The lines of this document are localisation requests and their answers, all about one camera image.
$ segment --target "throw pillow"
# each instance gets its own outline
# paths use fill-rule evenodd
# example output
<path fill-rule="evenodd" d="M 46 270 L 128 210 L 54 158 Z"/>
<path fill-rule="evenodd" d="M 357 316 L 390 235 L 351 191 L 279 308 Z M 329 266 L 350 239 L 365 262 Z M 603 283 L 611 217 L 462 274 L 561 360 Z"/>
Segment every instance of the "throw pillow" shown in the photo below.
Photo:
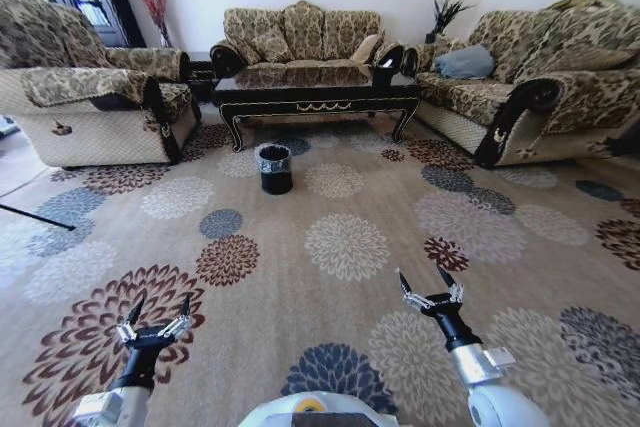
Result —
<path fill-rule="evenodd" d="M 493 72 L 493 57 L 482 45 L 472 45 L 436 57 L 434 68 L 451 79 L 484 79 Z"/>
<path fill-rule="evenodd" d="M 633 59 L 638 54 L 632 50 L 611 50 L 598 47 L 572 47 L 558 52 L 547 64 L 544 72 L 563 70 L 607 70 Z"/>
<path fill-rule="evenodd" d="M 249 42 L 244 39 L 233 39 L 230 40 L 230 42 L 247 65 L 255 65 L 260 62 L 260 54 L 256 52 L 256 49 L 254 49 Z"/>
<path fill-rule="evenodd" d="M 282 33 L 270 30 L 253 39 L 253 46 L 267 62 L 291 62 L 293 55 Z"/>
<path fill-rule="evenodd" d="M 379 45 L 381 39 L 380 34 L 373 34 L 365 37 L 360 43 L 360 46 L 356 49 L 355 53 L 351 56 L 351 60 L 368 64 L 373 57 L 374 49 Z"/>
<path fill-rule="evenodd" d="M 438 34 L 436 35 L 436 40 L 434 42 L 434 51 L 433 58 L 437 58 L 441 55 L 448 54 L 449 52 L 453 52 L 454 50 L 464 49 L 468 47 L 464 40 L 454 39 L 452 37 L 447 37 L 446 35 Z M 433 62 L 431 64 L 431 72 L 436 71 L 436 63 Z"/>

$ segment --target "table leg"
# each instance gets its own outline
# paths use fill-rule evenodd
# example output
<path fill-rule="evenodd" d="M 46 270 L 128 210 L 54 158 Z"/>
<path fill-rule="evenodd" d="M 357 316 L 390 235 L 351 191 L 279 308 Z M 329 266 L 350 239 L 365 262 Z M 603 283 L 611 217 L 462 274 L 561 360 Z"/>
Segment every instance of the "table leg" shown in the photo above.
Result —
<path fill-rule="evenodd" d="M 229 128 L 231 137 L 233 138 L 233 151 L 240 152 L 242 150 L 242 133 L 236 124 L 236 119 L 232 113 L 227 112 L 224 105 L 220 106 L 220 117 Z"/>
<path fill-rule="evenodd" d="M 392 138 L 396 144 L 402 142 L 402 132 L 404 131 L 406 125 L 409 123 L 409 120 L 411 120 L 411 117 L 413 117 L 413 114 L 416 113 L 417 108 L 418 104 L 409 109 L 402 110 L 402 115 L 400 115 L 400 118 L 398 119 L 398 122 L 393 129 Z"/>

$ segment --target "glass tabletop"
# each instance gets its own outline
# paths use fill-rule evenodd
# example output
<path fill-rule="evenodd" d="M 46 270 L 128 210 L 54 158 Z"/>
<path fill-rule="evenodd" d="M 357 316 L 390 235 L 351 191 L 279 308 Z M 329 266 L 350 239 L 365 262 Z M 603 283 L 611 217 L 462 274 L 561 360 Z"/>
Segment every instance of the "glass tabletop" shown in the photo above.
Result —
<path fill-rule="evenodd" d="M 371 87 L 373 69 L 361 65 L 248 67 L 234 77 L 221 79 L 216 91 L 300 89 L 330 87 Z M 415 79 L 394 75 L 391 86 L 415 85 Z"/>

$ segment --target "sofa backrest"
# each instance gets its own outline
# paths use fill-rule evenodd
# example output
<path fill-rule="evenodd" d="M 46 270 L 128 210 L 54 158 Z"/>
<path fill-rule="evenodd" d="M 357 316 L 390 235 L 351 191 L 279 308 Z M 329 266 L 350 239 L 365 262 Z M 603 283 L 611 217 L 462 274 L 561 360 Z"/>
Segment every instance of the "sofa backrest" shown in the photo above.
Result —
<path fill-rule="evenodd" d="M 110 67 L 82 12 L 44 0 L 0 0 L 0 68 Z"/>
<path fill-rule="evenodd" d="M 368 35 L 380 32 L 380 14 L 368 10 L 333 10 L 324 15 L 322 58 L 348 59 Z"/>
<path fill-rule="evenodd" d="M 515 78 L 541 73 L 565 49 L 576 46 L 640 50 L 640 9 L 635 7 L 573 8 L 558 16 Z"/>
<path fill-rule="evenodd" d="M 227 9 L 224 13 L 224 33 L 232 42 L 241 39 L 251 44 L 253 39 L 271 30 L 284 35 L 281 10 Z"/>
<path fill-rule="evenodd" d="M 495 62 L 492 77 L 511 83 L 558 15 L 554 10 L 487 12 L 469 36 L 469 44 L 489 50 Z"/>
<path fill-rule="evenodd" d="M 283 18 L 284 37 L 294 60 L 322 60 L 324 11 L 301 0 L 284 9 Z"/>

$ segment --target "floral patterned carpet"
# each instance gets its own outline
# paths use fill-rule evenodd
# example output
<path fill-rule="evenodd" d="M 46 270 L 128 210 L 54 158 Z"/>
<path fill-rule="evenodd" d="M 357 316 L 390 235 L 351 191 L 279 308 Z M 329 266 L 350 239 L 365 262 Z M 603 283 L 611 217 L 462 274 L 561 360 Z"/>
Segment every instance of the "floral patterned carpet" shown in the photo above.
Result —
<path fill-rule="evenodd" d="M 145 296 L 140 323 L 166 321 L 188 292 L 195 324 L 160 358 L 149 425 L 235 426 L 317 389 L 471 425 L 442 335 L 394 273 L 435 293 L 436 265 L 553 425 L 640 425 L 639 162 L 486 171 L 417 123 L 390 143 L 386 115 L 250 121 L 246 145 L 294 154 L 294 189 L 272 197 L 204 110 L 179 165 L 49 169 L 2 199 L 77 226 L 0 213 L 3 425 L 64 425 L 123 368 L 122 315 Z"/>

